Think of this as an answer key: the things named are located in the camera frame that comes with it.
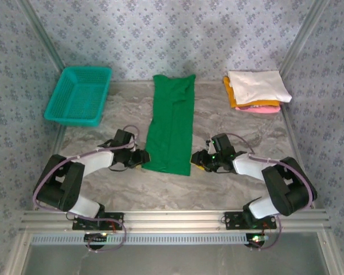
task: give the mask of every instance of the marble tabletop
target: marble tabletop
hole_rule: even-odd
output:
[[[153,95],[152,82],[111,83],[100,125],[68,127],[60,154],[70,156],[93,150],[127,124],[139,127],[139,146],[144,148],[153,116]],[[222,132],[241,135],[260,156],[294,156],[280,113],[236,111],[229,106],[223,83],[196,84],[192,152],[206,148],[205,140]],[[248,150],[241,140],[230,140],[236,151]],[[190,176],[140,167],[125,172],[105,168],[83,179],[81,194],[104,204],[106,210],[213,210],[241,209],[247,202],[266,195],[267,190],[263,182],[248,176],[208,173],[192,165]]]

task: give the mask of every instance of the teal plastic basket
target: teal plastic basket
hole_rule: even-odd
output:
[[[101,121],[112,70],[67,67],[63,70],[45,118],[67,126],[96,127]]]

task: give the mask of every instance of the orange cloth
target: orange cloth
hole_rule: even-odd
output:
[[[252,105],[257,105],[257,106],[279,106],[280,102],[277,100],[257,100],[253,101],[250,103],[246,104],[237,104],[236,99],[234,99],[234,93],[233,93],[233,88],[229,86],[229,77],[225,76],[223,77],[223,82],[225,89],[228,94],[229,102],[230,102],[230,107],[246,107],[246,106],[252,106]]]

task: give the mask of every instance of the stack of folded clothes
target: stack of folded clothes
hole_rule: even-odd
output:
[[[276,113],[280,103],[288,103],[292,96],[284,87],[279,71],[228,72],[223,78],[230,106],[239,111]]]

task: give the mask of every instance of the wall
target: wall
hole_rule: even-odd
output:
[[[312,0],[31,0],[69,65],[150,80],[279,68]]]
[[[0,0],[0,273],[56,136],[42,117],[57,78],[16,1]]]
[[[344,258],[344,0],[331,1],[284,83],[306,171]]]

